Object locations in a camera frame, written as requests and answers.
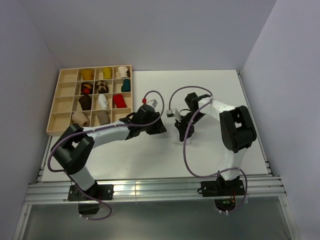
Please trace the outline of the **white sock black stripes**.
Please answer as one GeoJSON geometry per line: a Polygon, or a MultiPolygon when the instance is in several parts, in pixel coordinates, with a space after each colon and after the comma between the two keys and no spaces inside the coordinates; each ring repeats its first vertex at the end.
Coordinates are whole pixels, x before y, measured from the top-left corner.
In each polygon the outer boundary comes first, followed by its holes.
{"type": "MultiPolygon", "coordinates": [[[[182,141],[180,141],[180,137],[179,136],[173,136],[172,137],[172,142],[174,143],[174,144],[178,144],[178,145],[183,145],[184,144],[184,140],[182,140],[182,141]]],[[[186,140],[186,143],[185,143],[186,145],[190,145],[191,144],[191,140],[188,138],[187,140],[186,140]]]]}

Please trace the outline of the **brown red argyle rolled sock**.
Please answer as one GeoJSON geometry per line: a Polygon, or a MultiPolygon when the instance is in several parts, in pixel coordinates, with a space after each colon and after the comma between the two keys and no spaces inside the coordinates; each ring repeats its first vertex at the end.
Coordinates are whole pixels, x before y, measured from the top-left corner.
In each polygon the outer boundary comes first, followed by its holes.
{"type": "Polygon", "coordinates": [[[80,85],[80,94],[81,95],[92,95],[93,94],[93,85],[88,82],[83,82],[80,85]]]}

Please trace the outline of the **dark brown rolled sock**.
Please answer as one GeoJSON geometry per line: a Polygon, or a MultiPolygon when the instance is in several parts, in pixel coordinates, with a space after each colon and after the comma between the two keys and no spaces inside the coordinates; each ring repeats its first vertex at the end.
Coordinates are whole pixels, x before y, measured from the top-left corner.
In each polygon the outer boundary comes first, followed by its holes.
{"type": "Polygon", "coordinates": [[[90,111],[92,106],[92,98],[89,95],[83,95],[78,99],[83,111],[90,111]]]}

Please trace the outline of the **beige maroon sock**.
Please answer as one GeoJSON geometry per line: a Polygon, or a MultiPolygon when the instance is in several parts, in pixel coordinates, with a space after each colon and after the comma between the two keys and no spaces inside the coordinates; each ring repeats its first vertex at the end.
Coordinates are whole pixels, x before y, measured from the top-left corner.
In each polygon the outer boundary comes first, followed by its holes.
{"type": "Polygon", "coordinates": [[[81,127],[88,127],[90,125],[90,120],[81,111],[74,112],[71,116],[71,120],[81,127]]]}

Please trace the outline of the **cream rolled sock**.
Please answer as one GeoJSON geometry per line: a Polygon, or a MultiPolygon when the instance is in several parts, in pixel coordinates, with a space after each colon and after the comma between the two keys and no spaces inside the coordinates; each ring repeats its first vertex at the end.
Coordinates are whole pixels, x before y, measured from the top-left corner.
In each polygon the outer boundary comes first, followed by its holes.
{"type": "Polygon", "coordinates": [[[117,69],[118,77],[120,79],[129,78],[131,76],[130,69],[127,66],[119,66],[117,69]]]}

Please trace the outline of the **white rolled sock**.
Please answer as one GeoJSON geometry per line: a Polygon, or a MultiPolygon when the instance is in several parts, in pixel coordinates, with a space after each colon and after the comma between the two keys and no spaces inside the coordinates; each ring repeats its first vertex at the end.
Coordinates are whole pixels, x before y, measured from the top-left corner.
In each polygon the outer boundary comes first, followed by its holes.
{"type": "Polygon", "coordinates": [[[107,110],[108,107],[108,100],[104,94],[99,94],[98,96],[98,104],[101,110],[107,110]]]}

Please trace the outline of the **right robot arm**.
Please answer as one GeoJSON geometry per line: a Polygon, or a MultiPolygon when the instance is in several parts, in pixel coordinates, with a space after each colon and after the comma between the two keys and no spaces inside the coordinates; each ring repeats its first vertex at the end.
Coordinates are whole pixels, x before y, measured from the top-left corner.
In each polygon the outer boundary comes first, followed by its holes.
{"type": "Polygon", "coordinates": [[[174,112],[174,126],[178,130],[178,140],[183,145],[182,154],[185,166],[193,176],[201,178],[200,175],[193,173],[188,166],[187,141],[195,131],[195,124],[205,115],[219,121],[224,155],[221,161],[222,166],[216,173],[222,177],[216,183],[216,189],[220,194],[227,195],[234,188],[232,181],[240,175],[240,167],[247,149],[257,139],[249,110],[244,105],[232,106],[214,99],[209,94],[198,96],[194,92],[187,95],[185,102],[189,110],[186,115],[181,115],[178,110],[174,112]]]}

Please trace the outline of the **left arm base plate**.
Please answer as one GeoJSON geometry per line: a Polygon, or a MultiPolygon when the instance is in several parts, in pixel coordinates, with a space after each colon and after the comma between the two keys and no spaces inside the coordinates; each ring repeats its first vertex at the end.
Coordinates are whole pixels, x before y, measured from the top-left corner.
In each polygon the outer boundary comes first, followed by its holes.
{"type": "MultiPolygon", "coordinates": [[[[114,185],[113,184],[99,184],[97,186],[97,194],[93,196],[94,199],[100,201],[110,201],[113,199],[114,185]]],[[[80,192],[76,185],[72,185],[69,188],[67,200],[69,202],[90,201],[91,198],[85,196],[80,192]]]]}

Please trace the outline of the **brown tan checkered rolled sock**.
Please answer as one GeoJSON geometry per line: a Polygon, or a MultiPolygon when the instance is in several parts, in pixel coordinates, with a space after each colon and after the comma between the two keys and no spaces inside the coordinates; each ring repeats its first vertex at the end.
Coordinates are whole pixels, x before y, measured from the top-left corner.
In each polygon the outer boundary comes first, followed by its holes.
{"type": "Polygon", "coordinates": [[[105,81],[98,80],[95,85],[96,85],[96,89],[97,89],[98,94],[108,94],[109,93],[109,87],[105,81]]]}

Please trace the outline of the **aluminium rail frame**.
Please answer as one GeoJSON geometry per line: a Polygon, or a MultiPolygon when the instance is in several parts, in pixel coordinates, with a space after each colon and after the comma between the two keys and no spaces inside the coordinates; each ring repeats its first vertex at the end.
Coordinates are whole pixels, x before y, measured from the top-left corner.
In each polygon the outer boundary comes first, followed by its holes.
{"type": "Polygon", "coordinates": [[[111,218],[85,221],[67,203],[68,183],[27,190],[16,240],[298,240],[282,180],[248,177],[247,203],[228,216],[196,193],[200,180],[168,178],[115,182],[111,218]]]}

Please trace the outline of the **brown sock striped cuff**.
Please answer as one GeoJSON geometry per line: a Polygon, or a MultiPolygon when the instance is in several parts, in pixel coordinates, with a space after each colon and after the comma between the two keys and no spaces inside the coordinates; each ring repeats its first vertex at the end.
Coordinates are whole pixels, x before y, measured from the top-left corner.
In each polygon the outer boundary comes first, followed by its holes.
{"type": "Polygon", "coordinates": [[[99,121],[99,124],[102,125],[108,125],[111,123],[110,117],[108,113],[105,110],[100,110],[97,112],[97,118],[99,121]]]}

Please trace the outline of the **wooden compartment tray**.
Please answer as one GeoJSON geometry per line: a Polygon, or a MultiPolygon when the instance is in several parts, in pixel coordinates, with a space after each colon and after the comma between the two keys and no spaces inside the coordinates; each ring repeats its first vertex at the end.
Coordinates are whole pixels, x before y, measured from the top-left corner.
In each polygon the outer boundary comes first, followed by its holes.
{"type": "Polygon", "coordinates": [[[110,122],[113,123],[132,112],[133,110],[133,71],[131,65],[109,65],[109,66],[92,66],[80,68],[61,69],[58,75],[55,88],[54,98],[50,110],[49,120],[46,132],[50,136],[61,135],[69,125],[73,124],[72,114],[75,112],[84,113],[89,119],[89,127],[100,126],[97,117],[98,111],[106,111],[109,115],[110,122]],[[130,69],[131,91],[122,92],[121,87],[125,78],[119,78],[118,67],[126,66],[130,69]],[[103,78],[103,68],[112,68],[112,79],[103,78]],[[94,72],[94,80],[84,81],[81,77],[81,69],[92,69],[94,72]],[[98,92],[96,88],[97,81],[105,81],[108,85],[108,93],[104,95],[108,101],[108,109],[101,109],[98,103],[98,92]],[[93,85],[93,93],[89,96],[92,99],[91,110],[83,111],[79,98],[81,83],[90,83],[93,85]],[[113,95],[121,94],[124,97],[127,108],[116,108],[113,102],[113,95]]]}

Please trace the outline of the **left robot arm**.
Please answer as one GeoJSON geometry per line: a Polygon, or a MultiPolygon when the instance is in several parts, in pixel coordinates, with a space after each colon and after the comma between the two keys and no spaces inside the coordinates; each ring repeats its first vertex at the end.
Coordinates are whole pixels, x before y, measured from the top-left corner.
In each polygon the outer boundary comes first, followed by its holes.
{"type": "Polygon", "coordinates": [[[91,151],[115,141],[126,141],[140,133],[157,135],[167,132],[161,114],[148,104],[113,123],[98,127],[72,124],[51,148],[49,157],[55,158],[62,170],[75,182],[79,194],[86,200],[101,195],[97,181],[86,167],[91,151]]]}

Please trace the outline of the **mustard yellow rolled sock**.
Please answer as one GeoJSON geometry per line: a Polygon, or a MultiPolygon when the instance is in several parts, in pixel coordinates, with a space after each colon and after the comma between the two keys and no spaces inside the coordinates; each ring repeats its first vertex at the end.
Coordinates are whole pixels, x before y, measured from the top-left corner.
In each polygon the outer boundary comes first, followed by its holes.
{"type": "Polygon", "coordinates": [[[94,80],[94,71],[91,68],[81,69],[80,75],[81,75],[83,81],[94,80]]]}

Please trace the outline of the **teal rolled sock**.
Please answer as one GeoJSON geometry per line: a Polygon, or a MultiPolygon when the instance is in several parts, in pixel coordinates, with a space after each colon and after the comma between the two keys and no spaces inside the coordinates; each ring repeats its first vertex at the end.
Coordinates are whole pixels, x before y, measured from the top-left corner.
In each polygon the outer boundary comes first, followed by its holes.
{"type": "Polygon", "coordinates": [[[131,80],[129,78],[125,78],[122,82],[121,91],[123,93],[127,93],[131,91],[131,80]]]}

